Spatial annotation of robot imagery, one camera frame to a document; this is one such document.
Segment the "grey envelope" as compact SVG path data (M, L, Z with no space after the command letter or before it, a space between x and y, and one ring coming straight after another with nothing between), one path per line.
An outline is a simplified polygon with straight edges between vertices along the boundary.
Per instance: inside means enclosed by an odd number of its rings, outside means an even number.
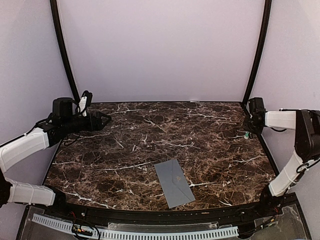
M157 163L154 167L170 209L196 200L177 159Z

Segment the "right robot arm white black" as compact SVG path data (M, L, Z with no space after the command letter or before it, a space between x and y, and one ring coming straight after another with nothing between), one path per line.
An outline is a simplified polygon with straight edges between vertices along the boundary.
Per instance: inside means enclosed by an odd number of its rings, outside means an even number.
M320 162L320 111L303 108L266 110L263 98L254 97L248 100L248 112L243 122L248 134L258 136L264 129L292 132L292 155L275 179L264 187L261 201L255 205L255 213L266 217L274 210L274 201L283 197Z

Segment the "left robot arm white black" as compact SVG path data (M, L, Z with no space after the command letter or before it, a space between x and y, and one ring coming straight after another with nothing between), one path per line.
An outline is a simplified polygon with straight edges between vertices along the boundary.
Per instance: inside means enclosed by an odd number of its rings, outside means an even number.
M71 213L65 203L65 194L54 187L33 185L7 178L4 174L27 157L51 148L70 134L101 131L112 120L111 116L96 111L88 113L92 93L85 91L76 102L71 97L60 97L53 101L52 112L38 121L28 132L0 146L0 204L22 203L50 206L60 218Z

